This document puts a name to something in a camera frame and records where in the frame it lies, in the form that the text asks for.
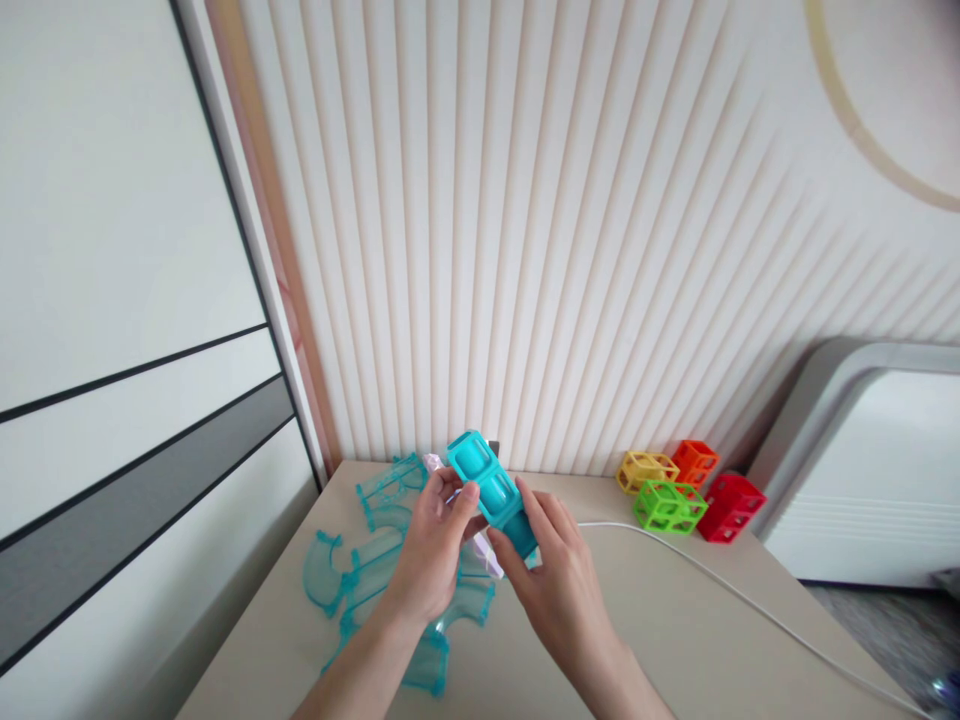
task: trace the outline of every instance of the white table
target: white table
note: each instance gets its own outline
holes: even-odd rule
[[[384,467],[340,466],[188,699],[181,720],[290,716],[339,638],[339,614],[328,620],[304,595],[307,548],[318,528],[343,533],[347,548],[369,537],[354,485]],[[578,521],[634,522],[629,499],[612,478],[524,477],[534,488],[562,497]],[[583,532],[614,624],[680,720],[909,717],[843,679],[667,548],[624,529]],[[671,542],[848,669],[906,697],[749,533],[732,546],[711,545],[696,532]],[[401,688],[388,717],[588,716],[508,582],[497,587],[486,627],[460,621],[449,637],[445,697],[435,700]]]

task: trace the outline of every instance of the ribbed wall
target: ribbed wall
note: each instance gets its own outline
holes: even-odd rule
[[[957,342],[957,215],[857,154],[793,3],[242,3],[344,457],[742,456],[811,345]]]

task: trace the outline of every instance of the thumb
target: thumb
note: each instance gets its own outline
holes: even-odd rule
[[[463,537],[463,533],[467,529],[467,523],[477,512],[479,499],[480,486],[474,482],[469,482],[463,486],[463,490],[453,501],[453,509],[450,511],[450,517],[447,520],[447,532],[456,537],[457,542],[460,542],[460,538]]]
[[[487,528],[487,537],[490,538],[493,551],[497,554],[497,562],[500,563],[503,572],[506,573],[514,589],[519,593],[526,587],[526,583],[530,579],[530,571],[527,570],[523,559],[513,547],[510,538],[492,527]]]

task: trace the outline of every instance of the curved decorative line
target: curved decorative line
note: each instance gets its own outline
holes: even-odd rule
[[[881,175],[917,200],[950,212],[960,212],[960,197],[937,190],[901,167],[870,134],[860,120],[860,116],[857,115],[857,110],[840,79],[833,48],[827,36],[827,22],[822,0],[804,0],[803,5],[807,16],[810,47],[820,73],[820,81],[827,92],[833,111],[837,114],[837,119],[840,120],[840,124],[857,149]]]

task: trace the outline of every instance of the charging cable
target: charging cable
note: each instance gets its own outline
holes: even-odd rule
[[[700,561],[697,560],[696,558],[688,555],[688,554],[685,553],[683,550],[680,550],[680,549],[678,549],[678,548],[675,548],[673,545],[671,545],[670,543],[668,543],[668,542],[667,542],[666,540],[664,540],[663,538],[655,535],[654,533],[648,532],[647,530],[644,530],[643,528],[637,527],[636,525],[628,525],[627,523],[619,523],[619,522],[612,522],[612,521],[583,522],[583,523],[577,523],[577,524],[578,524],[580,527],[619,527],[619,528],[625,528],[625,529],[627,529],[627,530],[633,530],[634,532],[638,532],[638,533],[640,533],[641,535],[646,535],[646,536],[649,537],[649,538],[653,538],[654,540],[656,540],[658,543],[660,543],[660,544],[663,545],[664,547],[666,547],[666,548],[672,550],[673,552],[677,553],[678,555],[680,555],[682,558],[684,558],[684,559],[687,560],[688,562],[693,563],[693,565],[696,566],[696,568],[697,568],[698,570],[700,570],[700,572],[708,575],[711,579],[714,580],[714,582],[717,582],[717,583],[719,583],[720,585],[722,585],[723,587],[725,587],[727,590],[729,590],[729,591],[730,591],[731,593],[733,593],[735,596],[737,596],[738,598],[740,598],[743,602],[745,602],[747,605],[749,605],[750,607],[752,607],[752,608],[753,608],[754,610],[756,610],[758,613],[760,613],[761,615],[763,615],[767,620],[769,620],[769,621],[772,622],[774,625],[776,625],[778,628],[780,628],[781,630],[783,630],[783,632],[785,632],[787,635],[789,635],[790,637],[792,637],[792,638],[793,638],[794,640],[796,640],[798,643],[800,643],[801,645],[803,645],[807,650],[809,650],[809,651],[812,652],[814,655],[816,655],[818,658],[820,658],[821,660],[823,660],[823,662],[825,662],[827,665],[829,665],[830,667],[832,667],[832,668],[833,668],[834,670],[836,670],[838,673],[840,673],[841,675],[843,675],[844,677],[846,677],[848,680],[851,680],[852,682],[856,683],[857,685],[860,685],[861,687],[865,688],[865,689],[868,690],[869,692],[872,692],[873,694],[877,695],[878,697],[882,698],[883,700],[886,700],[886,701],[889,702],[889,703],[893,703],[894,705],[896,705],[897,707],[901,708],[902,710],[907,711],[907,712],[910,713],[911,715],[915,715],[916,717],[924,718],[924,720],[935,720],[935,719],[933,718],[933,716],[928,715],[928,714],[925,713],[923,710],[921,710],[920,708],[918,708],[916,705],[914,705],[914,704],[912,704],[912,703],[909,703],[909,702],[903,700],[902,698],[897,697],[897,696],[894,695],[893,693],[890,693],[890,692],[884,690],[883,688],[874,685],[874,684],[873,684],[872,682],[870,682],[869,680],[865,680],[864,678],[860,677],[860,676],[857,675],[856,673],[854,673],[854,672],[852,672],[852,671],[850,671],[850,670],[847,670],[845,667],[843,667],[843,665],[841,665],[840,663],[838,663],[838,662],[837,662],[836,660],[834,660],[833,658],[831,658],[831,657],[829,657],[829,656],[827,656],[827,655],[824,655],[822,652],[820,652],[819,650],[817,650],[817,648],[815,648],[813,645],[811,645],[810,643],[808,643],[808,642],[807,642],[806,640],[804,640],[802,637],[800,637],[799,635],[797,635],[797,633],[795,633],[793,630],[791,630],[791,629],[788,628],[786,625],[784,625],[780,620],[778,620],[777,618],[775,618],[775,617],[774,617],[766,608],[764,608],[762,605],[760,605],[760,604],[757,603],[756,601],[751,600],[749,597],[747,597],[746,595],[744,595],[744,594],[743,594],[742,592],[740,592],[736,587],[734,587],[734,586],[731,585],[729,582],[727,582],[726,580],[724,580],[722,577],[720,577],[719,575],[717,575],[717,573],[715,573],[713,570],[711,570],[710,568],[708,568],[708,567],[707,567],[706,565],[704,565],[702,562],[700,562]]]

